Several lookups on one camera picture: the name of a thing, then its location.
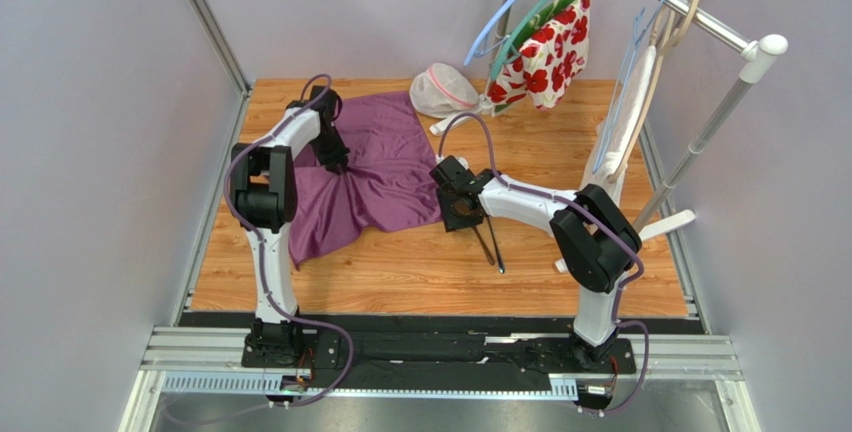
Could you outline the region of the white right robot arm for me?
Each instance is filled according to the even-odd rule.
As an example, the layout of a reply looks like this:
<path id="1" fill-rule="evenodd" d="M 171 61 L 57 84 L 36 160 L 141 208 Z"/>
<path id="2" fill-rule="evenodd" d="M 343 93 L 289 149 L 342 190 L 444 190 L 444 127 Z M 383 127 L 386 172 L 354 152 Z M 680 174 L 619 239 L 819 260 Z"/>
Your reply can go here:
<path id="1" fill-rule="evenodd" d="M 642 240 L 609 194 L 589 184 L 579 191 L 546 189 L 489 169 L 475 174 L 456 157 L 430 171 L 446 231 L 474 228 L 492 217 L 547 232 L 562 270 L 579 286 L 574 353 L 598 362 L 617 338 L 617 314 L 628 272 L 639 264 Z"/>

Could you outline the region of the purple cloth napkin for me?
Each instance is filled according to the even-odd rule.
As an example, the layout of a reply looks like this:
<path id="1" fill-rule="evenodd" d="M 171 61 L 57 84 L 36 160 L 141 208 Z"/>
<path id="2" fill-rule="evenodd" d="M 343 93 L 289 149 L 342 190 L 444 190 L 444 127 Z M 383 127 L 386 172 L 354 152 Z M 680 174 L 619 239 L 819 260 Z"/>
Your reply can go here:
<path id="1" fill-rule="evenodd" d="M 345 99 L 335 125 L 350 150 L 345 172 L 327 171 L 310 148 L 294 160 L 295 267 L 352 244 L 368 227 L 397 232 L 441 219 L 435 153 L 407 93 Z"/>

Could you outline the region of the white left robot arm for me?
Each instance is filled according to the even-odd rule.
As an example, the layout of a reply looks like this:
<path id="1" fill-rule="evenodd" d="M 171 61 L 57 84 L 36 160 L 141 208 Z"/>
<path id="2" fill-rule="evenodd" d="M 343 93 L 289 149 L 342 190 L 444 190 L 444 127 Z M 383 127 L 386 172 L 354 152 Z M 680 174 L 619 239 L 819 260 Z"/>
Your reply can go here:
<path id="1" fill-rule="evenodd" d="M 260 285 L 259 305 L 246 337 L 246 347 L 256 353 L 302 351 L 306 326 L 333 330 L 352 340 L 339 326 L 299 315 L 286 258 L 298 207 L 296 156 L 310 147 L 327 171 L 341 175 L 348 169 L 349 149 L 335 126 L 342 99 L 330 84 L 308 84 L 303 90 L 310 95 L 292 102 L 269 132 L 232 148 L 227 169 L 224 198 L 249 238 Z"/>

